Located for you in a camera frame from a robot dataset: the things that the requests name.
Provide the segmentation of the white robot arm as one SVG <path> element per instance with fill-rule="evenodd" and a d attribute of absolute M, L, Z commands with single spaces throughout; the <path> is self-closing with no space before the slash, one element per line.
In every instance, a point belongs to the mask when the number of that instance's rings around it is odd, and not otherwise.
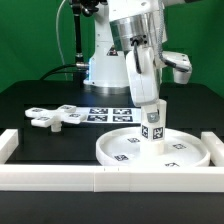
<path fill-rule="evenodd" d="M 185 54 L 167 52 L 164 8 L 196 0 L 81 0 L 82 10 L 95 17 L 96 50 L 89 60 L 84 85 L 101 93 L 128 89 L 142 111 L 142 120 L 158 123 L 161 72 L 166 66 L 177 83 L 188 82 L 192 65 Z"/>

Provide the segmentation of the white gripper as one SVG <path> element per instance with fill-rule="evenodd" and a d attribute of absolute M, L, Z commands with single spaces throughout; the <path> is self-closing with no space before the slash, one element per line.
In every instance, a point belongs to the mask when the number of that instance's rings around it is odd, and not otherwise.
<path fill-rule="evenodd" d="M 160 119 L 159 110 L 154 104 L 159 99 L 159 81 L 153 64 L 153 49 L 140 47 L 137 52 L 141 73 L 136 71 L 134 51 L 130 51 L 126 56 L 132 101 L 136 107 L 147 105 L 145 107 L 146 118 L 149 123 L 156 123 Z"/>

